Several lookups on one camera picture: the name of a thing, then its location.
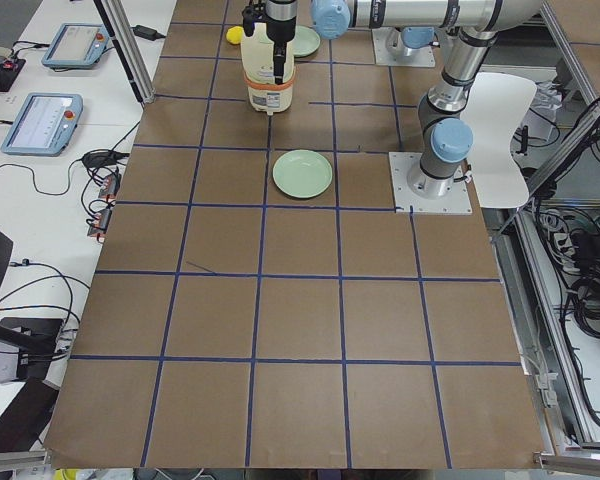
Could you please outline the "green plate near arm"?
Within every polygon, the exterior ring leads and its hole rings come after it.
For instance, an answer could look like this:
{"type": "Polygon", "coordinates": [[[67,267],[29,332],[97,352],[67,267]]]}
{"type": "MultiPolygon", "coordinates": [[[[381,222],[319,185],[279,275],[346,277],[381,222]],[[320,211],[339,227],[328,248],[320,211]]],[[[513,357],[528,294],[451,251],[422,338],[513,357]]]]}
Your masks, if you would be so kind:
{"type": "Polygon", "coordinates": [[[297,25],[293,40],[295,58],[305,58],[317,52],[321,44],[319,34],[311,27],[297,25]]]}
{"type": "Polygon", "coordinates": [[[300,149],[281,155],[274,163],[272,175],[284,194],[309,199],[327,190],[333,180],[333,169],[323,155],[300,149]]]}

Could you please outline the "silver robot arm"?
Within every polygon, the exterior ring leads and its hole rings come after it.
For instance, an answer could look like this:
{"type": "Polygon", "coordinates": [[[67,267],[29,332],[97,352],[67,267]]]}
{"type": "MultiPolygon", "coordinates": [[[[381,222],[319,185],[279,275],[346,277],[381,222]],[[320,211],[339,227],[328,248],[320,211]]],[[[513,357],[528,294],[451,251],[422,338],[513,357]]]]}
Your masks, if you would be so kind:
{"type": "Polygon", "coordinates": [[[427,199],[445,196],[473,142],[459,119],[484,58],[497,34],[520,25],[541,7],[539,1],[313,1],[311,18],[319,35],[333,40],[353,27],[457,27],[441,80],[418,106],[424,152],[411,167],[411,191],[427,199]]]}
{"type": "MultiPolygon", "coordinates": [[[[250,1],[242,10],[244,34],[251,37],[257,23],[265,25],[267,38],[273,43],[273,58],[284,60],[288,44],[295,38],[296,1],[250,1]]],[[[354,1],[312,1],[311,18],[320,36],[335,39],[353,27],[357,14],[364,12],[362,3],[354,1]]],[[[433,27],[396,27],[402,44],[409,49],[428,46],[434,37],[433,27]]]]}

